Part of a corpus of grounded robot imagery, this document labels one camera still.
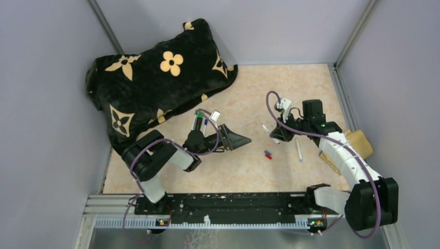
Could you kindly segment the white red-tip pen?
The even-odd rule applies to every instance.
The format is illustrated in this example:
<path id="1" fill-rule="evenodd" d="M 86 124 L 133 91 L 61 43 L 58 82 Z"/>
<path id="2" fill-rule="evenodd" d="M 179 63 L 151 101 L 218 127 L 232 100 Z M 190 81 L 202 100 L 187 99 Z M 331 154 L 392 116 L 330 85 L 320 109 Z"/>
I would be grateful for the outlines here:
<path id="1" fill-rule="evenodd" d="M 271 136 L 271 131 L 264 125 L 262 124 L 262 128 L 265 130 L 265 132 L 269 135 L 269 137 L 276 143 L 276 144 L 280 144 L 280 141 L 274 137 Z"/>

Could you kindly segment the white blue-tip pen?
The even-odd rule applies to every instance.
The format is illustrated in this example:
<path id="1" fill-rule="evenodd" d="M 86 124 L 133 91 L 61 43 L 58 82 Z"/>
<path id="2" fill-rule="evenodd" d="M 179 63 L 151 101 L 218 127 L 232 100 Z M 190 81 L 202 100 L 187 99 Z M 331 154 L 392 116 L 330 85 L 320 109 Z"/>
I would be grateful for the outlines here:
<path id="1" fill-rule="evenodd" d="M 208 126 L 208 119 L 204 120 L 204 124 L 203 124 L 203 129 L 202 129 L 202 134 L 203 136 L 206 136 L 206 131 L 207 131 L 207 126 Z"/>

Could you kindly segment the white green-tip pen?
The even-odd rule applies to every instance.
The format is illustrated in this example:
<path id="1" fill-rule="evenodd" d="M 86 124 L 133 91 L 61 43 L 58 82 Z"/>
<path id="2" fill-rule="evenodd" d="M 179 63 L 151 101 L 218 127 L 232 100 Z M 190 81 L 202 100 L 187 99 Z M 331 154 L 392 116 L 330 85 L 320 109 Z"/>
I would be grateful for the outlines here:
<path id="1" fill-rule="evenodd" d="M 198 118 L 198 110 L 195 110 L 194 118 L 193 118 L 192 125 L 191 125 L 191 130 L 195 129 L 197 118 Z"/>

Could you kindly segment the black green highlighter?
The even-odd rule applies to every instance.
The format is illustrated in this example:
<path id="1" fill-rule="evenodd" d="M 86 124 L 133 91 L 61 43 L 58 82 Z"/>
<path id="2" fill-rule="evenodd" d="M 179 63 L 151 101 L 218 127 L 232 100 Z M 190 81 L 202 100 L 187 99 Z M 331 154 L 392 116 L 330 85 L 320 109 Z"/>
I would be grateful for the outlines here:
<path id="1" fill-rule="evenodd" d="M 203 115 L 201 113 L 199 113 L 197 118 L 196 118 L 196 123 L 195 123 L 195 127 L 194 127 L 195 131 L 200 131 L 200 129 L 201 129 L 202 125 L 203 125 L 203 120 L 204 120 Z"/>

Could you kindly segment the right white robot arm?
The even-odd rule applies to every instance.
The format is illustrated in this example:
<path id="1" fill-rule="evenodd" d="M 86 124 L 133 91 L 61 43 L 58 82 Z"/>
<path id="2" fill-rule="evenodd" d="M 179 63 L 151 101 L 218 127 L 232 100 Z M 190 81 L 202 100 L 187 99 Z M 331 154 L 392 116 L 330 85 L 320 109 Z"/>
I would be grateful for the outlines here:
<path id="1" fill-rule="evenodd" d="M 342 191 L 328 184 L 309 187 L 310 196 L 304 200 L 309 213 L 317 214 L 328 208 L 343 215 L 355 231 L 397 222 L 398 183 L 372 169 L 349 143 L 340 126 L 326 120 L 321 100 L 303 101 L 303 114 L 298 118 L 291 113 L 292 102 L 288 99 L 281 98 L 274 109 L 280 117 L 270 137 L 289 142 L 296 135 L 307 136 L 330 158 L 350 188 Z"/>

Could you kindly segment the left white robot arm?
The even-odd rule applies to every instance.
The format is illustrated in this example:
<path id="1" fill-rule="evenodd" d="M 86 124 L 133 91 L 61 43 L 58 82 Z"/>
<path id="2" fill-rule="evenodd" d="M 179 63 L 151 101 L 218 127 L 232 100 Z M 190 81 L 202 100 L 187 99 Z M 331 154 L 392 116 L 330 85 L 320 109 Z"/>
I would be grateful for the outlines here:
<path id="1" fill-rule="evenodd" d="M 246 136 L 232 132 L 225 124 L 217 127 L 214 134 L 205 136 L 200 129 L 191 130 L 180 146 L 165 139 L 153 130 L 127 147 L 122 160 L 129 168 L 141 195 L 147 199 L 146 206 L 153 214 L 161 214 L 166 209 L 166 191 L 157 174 L 170 163 L 185 172 L 191 172 L 201 163 L 200 156 L 216 151 L 232 151 L 251 143 Z"/>

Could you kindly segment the white light-blue pen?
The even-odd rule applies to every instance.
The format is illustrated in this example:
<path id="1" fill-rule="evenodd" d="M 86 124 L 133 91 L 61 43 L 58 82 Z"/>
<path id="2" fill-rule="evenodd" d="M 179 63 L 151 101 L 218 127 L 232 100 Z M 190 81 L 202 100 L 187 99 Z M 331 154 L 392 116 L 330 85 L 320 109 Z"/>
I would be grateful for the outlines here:
<path id="1" fill-rule="evenodd" d="M 298 154 L 298 160 L 300 162 L 303 162 L 303 156 L 302 156 L 302 152 L 301 152 L 301 147 L 300 147 L 300 143 L 298 138 L 295 138 L 295 145 L 296 145 L 296 150 L 297 150 L 297 154 Z"/>

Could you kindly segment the black floral plush blanket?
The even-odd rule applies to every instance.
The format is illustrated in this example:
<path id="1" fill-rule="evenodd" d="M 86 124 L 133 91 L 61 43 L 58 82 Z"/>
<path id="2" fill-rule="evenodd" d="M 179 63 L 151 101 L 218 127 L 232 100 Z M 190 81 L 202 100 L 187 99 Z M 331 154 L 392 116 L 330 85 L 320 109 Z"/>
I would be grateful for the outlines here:
<path id="1" fill-rule="evenodd" d="M 110 144 L 122 154 L 141 133 L 230 87 L 238 72 L 199 18 L 139 54 L 96 58 L 85 76 L 86 94 L 105 114 Z"/>

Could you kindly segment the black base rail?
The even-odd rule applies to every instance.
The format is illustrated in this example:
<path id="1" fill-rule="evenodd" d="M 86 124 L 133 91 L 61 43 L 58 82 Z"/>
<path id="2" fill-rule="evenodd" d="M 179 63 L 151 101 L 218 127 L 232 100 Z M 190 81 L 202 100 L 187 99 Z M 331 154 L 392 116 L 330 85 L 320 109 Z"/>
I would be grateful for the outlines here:
<path id="1" fill-rule="evenodd" d="M 313 206 L 305 192 L 174 193 L 156 204 L 140 197 L 136 215 L 164 215 L 173 225 L 291 225 L 301 216 L 327 218 L 335 212 Z"/>

